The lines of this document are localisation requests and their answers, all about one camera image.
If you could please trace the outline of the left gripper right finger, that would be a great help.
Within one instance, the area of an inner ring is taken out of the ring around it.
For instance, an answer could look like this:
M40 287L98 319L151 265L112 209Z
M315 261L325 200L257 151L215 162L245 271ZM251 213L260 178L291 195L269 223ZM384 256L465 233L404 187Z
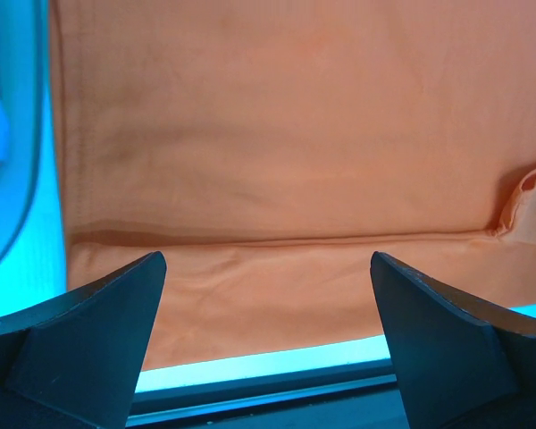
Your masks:
M381 325L412 428L536 428L536 318L371 258Z

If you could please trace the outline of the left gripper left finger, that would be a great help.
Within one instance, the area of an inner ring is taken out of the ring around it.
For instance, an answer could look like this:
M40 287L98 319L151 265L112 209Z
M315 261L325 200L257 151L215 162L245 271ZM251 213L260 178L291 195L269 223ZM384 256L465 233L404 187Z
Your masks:
M123 428L162 297L149 253L0 317L0 428Z

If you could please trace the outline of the orange t shirt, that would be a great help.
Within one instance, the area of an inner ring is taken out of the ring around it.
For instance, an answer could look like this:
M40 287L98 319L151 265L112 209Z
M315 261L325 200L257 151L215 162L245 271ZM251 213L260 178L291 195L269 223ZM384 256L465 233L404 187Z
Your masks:
M381 332L373 253L536 303L536 1L53 1L78 288L168 270L145 368Z

